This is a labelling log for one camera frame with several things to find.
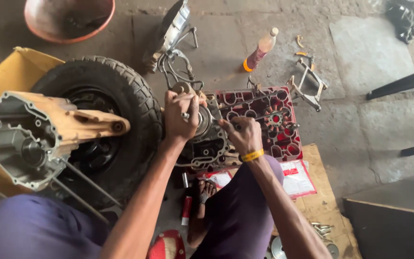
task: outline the hand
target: hand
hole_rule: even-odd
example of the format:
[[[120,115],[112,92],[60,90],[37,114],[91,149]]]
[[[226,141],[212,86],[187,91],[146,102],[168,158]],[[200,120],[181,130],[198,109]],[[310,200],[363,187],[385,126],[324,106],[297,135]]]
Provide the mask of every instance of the hand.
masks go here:
[[[165,103],[166,138],[184,142],[193,138],[199,124],[199,103],[204,104],[205,100],[199,100],[195,94],[167,91]],[[181,116],[183,112],[190,115],[188,120]]]
[[[233,124],[223,119],[219,120],[218,124],[228,133],[228,139],[241,156],[263,148],[260,123],[248,117],[234,117],[231,121],[239,124],[241,129],[237,131]]]

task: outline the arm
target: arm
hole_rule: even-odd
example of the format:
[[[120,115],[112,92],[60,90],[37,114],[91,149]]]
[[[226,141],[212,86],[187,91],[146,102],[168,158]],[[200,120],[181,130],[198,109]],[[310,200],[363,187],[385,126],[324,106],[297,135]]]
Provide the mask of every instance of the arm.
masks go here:
[[[162,141],[152,166],[132,196],[111,231],[100,253],[103,259],[146,257],[162,198],[175,162],[186,142],[196,133],[199,98],[192,94],[166,93],[166,138]],[[182,112],[190,114],[187,121]]]
[[[237,131],[225,120],[218,123],[228,133],[240,155],[263,148],[261,126],[252,118],[235,117],[232,120],[241,126]],[[247,162],[252,170],[271,210],[272,218],[281,235],[282,247],[288,258],[331,259],[332,256],[306,218],[296,208],[274,175],[269,163],[261,156]]]

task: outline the mechanic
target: mechanic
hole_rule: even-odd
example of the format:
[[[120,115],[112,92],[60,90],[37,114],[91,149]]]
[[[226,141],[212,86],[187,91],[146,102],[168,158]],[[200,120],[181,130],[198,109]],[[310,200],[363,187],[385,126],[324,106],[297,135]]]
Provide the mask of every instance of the mechanic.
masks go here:
[[[108,235],[97,219],[58,201],[23,194],[0,201],[0,258],[144,259],[155,231],[162,198],[175,162],[196,132],[199,105],[191,94],[168,91],[165,97],[166,138],[152,166]],[[189,120],[181,117],[188,112]],[[240,131],[225,120],[240,155],[263,148],[261,127],[252,118],[236,117]],[[217,193],[199,182],[199,205],[191,219],[188,243],[197,247],[191,258],[261,259],[273,223],[289,259],[329,259],[327,248],[282,187],[282,169],[271,156],[246,162]]]

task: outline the concrete floor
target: concrete floor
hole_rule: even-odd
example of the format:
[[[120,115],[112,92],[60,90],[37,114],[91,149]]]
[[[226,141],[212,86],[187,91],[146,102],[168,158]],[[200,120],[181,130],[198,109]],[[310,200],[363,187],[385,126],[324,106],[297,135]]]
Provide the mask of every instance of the concrete floor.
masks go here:
[[[0,0],[0,62],[15,46],[68,60],[83,55],[117,59],[140,71],[146,42],[175,0],[116,0],[116,12],[97,36],[72,45],[55,45],[36,38],[23,21],[23,0]],[[414,175],[414,157],[398,158],[414,146],[414,91],[365,101],[364,95],[385,83],[414,73],[414,41],[409,46],[394,37],[383,19],[381,0],[190,0],[191,24],[197,27],[199,48],[187,38],[181,49],[196,78],[206,89],[245,88],[242,61],[272,26],[279,28],[275,49],[252,72],[264,86],[284,85],[292,74],[294,56],[303,35],[307,51],[316,56],[316,72],[329,85],[322,93],[322,111],[296,101],[303,144],[315,142],[333,192],[341,197]],[[159,100],[166,90],[162,74],[145,75]],[[179,229],[183,190],[167,187],[156,233]]]

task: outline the cardboard box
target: cardboard box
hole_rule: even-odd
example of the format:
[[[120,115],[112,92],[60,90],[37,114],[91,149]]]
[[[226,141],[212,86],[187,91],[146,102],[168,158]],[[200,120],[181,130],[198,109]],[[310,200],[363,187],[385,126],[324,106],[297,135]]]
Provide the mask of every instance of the cardboard box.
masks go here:
[[[0,97],[3,91],[29,92],[31,87],[51,68],[65,63],[55,57],[30,48],[15,47],[0,64]],[[14,185],[11,178],[0,168],[0,193],[14,196],[31,190]]]

